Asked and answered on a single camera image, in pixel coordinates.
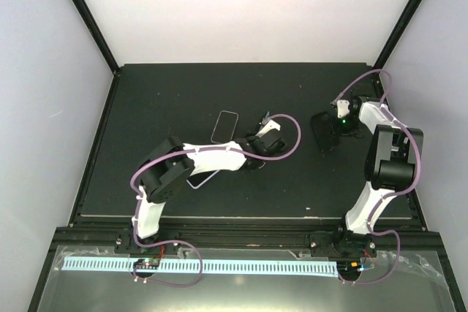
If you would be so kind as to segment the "clear phone case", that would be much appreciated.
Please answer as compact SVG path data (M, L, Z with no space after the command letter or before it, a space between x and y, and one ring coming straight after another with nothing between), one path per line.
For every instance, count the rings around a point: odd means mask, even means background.
M227 110L220 111L210 141L213 144L225 144L230 142L235 134L237 122L237 113Z

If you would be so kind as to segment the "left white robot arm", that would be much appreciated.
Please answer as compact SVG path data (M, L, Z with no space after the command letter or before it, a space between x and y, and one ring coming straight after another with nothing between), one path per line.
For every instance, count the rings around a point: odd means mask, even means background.
M278 157L285 145L275 129L217 145L191 145L176 137L165 140L130 181L138 200L131 244L141 253L156 247L165 204L188 178L206 172L259 169L267 160Z

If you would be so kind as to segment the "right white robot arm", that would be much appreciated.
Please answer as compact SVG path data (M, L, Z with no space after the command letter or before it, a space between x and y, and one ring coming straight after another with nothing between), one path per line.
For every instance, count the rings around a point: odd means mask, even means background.
M332 238L334 251L351 257L367 249L374 225L391 201L415 189L420 179L423 132L403 124L376 99L335 99L332 106L342 126L356 122L372 133L364 164L365 185Z

